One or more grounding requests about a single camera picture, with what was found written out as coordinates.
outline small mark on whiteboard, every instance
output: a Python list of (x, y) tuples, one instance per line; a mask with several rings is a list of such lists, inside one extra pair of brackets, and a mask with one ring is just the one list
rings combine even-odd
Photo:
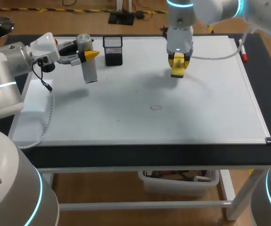
[(150, 106), (150, 109), (151, 110), (160, 110), (160, 109), (162, 109), (163, 107), (162, 106), (159, 106), (159, 105), (151, 105)]

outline marker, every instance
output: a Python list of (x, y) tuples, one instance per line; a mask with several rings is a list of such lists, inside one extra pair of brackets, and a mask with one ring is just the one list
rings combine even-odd
[(244, 45), (241, 47), (241, 54), (242, 54), (243, 62), (246, 63), (247, 62), (247, 55), (246, 55), (246, 52), (245, 52), (245, 49), (244, 49)]

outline yellow tape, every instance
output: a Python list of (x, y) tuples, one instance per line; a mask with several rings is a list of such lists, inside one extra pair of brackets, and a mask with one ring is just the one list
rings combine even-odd
[(44, 13), (44, 11), (47, 11), (47, 9), (41, 8), (41, 9), (39, 10), (39, 13)]
[[(111, 9), (64, 9), (64, 8), (0, 8), (0, 11), (39, 11), (43, 13), (45, 11), (67, 11), (67, 12), (78, 12), (78, 13), (105, 13), (105, 12), (116, 12)], [(143, 10), (144, 13), (153, 14), (166, 14), (168, 11), (164, 10)]]

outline white cable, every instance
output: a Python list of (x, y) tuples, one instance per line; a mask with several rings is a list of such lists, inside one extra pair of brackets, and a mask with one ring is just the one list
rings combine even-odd
[(43, 132), (43, 135), (42, 135), (41, 139), (38, 140), (37, 142), (31, 144), (31, 145), (27, 145), (27, 146), (17, 146), (18, 148), (20, 148), (21, 150), (29, 149), (29, 148), (31, 148), (31, 147), (37, 146), (38, 144), (40, 144), (40, 143), (43, 141), (43, 139), (45, 138), (45, 136), (46, 136), (46, 134), (47, 134), (47, 132), (48, 132), (48, 130), (49, 130), (50, 123), (51, 123), (51, 118), (52, 118), (52, 112), (54, 111), (54, 109), (55, 109), (55, 98), (54, 98), (54, 96), (51, 94), (51, 107), (50, 107), (50, 113), (49, 113), (49, 120), (48, 120), (47, 125), (46, 125), (46, 127), (45, 127), (45, 129), (44, 129), (44, 132)]
[(233, 57), (235, 55), (237, 55), (240, 51), (241, 51), (241, 48), (242, 46), (244, 45), (244, 42), (246, 40), (246, 37), (247, 35), (250, 33), (250, 30), (252, 29), (253, 27), (252, 26), (249, 26), (249, 28), (247, 28), (247, 30), (243, 33), (243, 36), (242, 36), (242, 42), (241, 44), (239, 45), (237, 51), (233, 54), (230, 54), (228, 56), (223, 56), (223, 57), (202, 57), (202, 56), (191, 56), (191, 58), (194, 58), (194, 59), (200, 59), (200, 60), (225, 60), (225, 59), (228, 59), (230, 57)]

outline black pen holder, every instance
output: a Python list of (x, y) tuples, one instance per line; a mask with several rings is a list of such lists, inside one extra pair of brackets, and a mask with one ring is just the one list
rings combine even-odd
[(120, 66), (123, 64), (122, 36), (104, 36), (103, 47), (106, 66)]

